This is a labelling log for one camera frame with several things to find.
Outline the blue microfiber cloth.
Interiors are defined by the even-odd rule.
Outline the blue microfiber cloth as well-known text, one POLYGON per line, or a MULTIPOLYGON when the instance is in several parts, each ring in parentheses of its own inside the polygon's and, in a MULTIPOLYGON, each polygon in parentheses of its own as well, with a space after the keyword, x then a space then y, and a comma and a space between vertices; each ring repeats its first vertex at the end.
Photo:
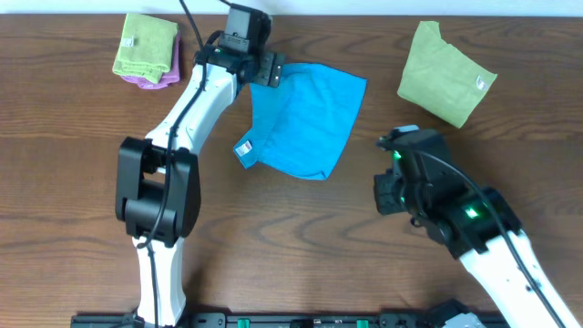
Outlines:
POLYGON ((278 87, 251 85, 251 128, 233 153, 298 179, 326 180, 351 136, 367 80, 315 63, 283 67, 278 87))

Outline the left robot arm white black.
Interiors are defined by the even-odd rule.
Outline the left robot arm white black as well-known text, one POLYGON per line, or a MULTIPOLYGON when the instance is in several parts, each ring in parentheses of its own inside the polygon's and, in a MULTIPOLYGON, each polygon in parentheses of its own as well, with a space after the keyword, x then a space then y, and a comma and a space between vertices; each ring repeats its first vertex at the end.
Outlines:
POLYGON ((123 327, 175 327, 187 298, 184 240, 201 206, 198 155, 243 87, 278 87, 284 56, 268 51, 271 18, 231 3, 225 29, 199 42, 190 81, 168 115, 144 138, 119 148, 116 216, 138 254, 140 303, 123 327))

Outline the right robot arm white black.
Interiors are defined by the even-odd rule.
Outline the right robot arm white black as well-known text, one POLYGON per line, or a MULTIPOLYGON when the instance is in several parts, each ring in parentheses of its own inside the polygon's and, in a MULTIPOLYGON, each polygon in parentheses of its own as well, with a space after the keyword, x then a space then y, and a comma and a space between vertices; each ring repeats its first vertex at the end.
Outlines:
POLYGON ((374 176, 382 215, 408 213, 484 288, 510 327, 577 327, 504 197, 481 187, 452 160, 445 138, 416 125, 378 139, 392 166, 374 176))

